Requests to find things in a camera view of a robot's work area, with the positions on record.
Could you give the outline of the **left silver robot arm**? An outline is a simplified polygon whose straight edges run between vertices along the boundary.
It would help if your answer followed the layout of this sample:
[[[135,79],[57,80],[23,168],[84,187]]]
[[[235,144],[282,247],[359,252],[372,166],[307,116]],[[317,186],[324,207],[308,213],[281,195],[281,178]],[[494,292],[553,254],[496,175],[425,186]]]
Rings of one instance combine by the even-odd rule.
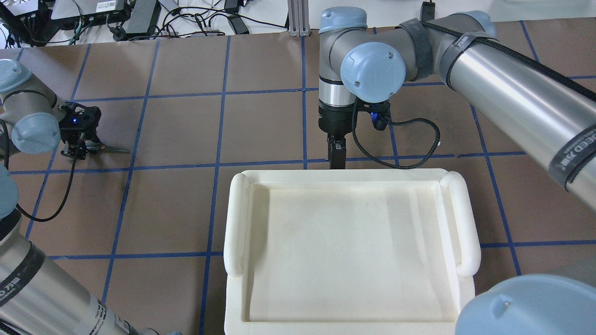
[[[34,244],[23,224],[49,222],[61,213],[72,188],[77,161],[88,153],[117,151],[104,146],[96,129],[96,106],[64,101],[27,66],[1,60],[1,332],[14,335],[155,335],[136,328]],[[30,214],[9,171],[14,154],[55,153],[71,161],[68,184],[57,210],[46,218]]]

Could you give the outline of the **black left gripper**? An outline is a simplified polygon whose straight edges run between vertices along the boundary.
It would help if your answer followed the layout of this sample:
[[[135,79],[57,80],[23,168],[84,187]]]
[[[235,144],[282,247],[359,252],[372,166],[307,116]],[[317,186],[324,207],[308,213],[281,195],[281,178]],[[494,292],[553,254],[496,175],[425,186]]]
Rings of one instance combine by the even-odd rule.
[[[76,143],[66,142],[66,157],[84,161],[87,159],[87,150],[102,150],[102,141],[98,138],[97,128],[102,117],[98,106],[84,106],[79,103],[66,103],[59,106],[65,112],[64,118],[58,122],[62,140],[83,140]]]

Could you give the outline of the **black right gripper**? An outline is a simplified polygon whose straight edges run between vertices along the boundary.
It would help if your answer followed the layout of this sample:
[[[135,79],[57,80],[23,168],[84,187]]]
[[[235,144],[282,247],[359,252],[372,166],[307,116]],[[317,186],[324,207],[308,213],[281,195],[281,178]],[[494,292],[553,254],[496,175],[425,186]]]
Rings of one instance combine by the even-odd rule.
[[[337,140],[335,136],[345,136],[352,132],[352,117],[355,104],[337,107],[325,103],[318,104],[318,127],[329,135],[329,168],[345,169],[347,149],[345,137]]]

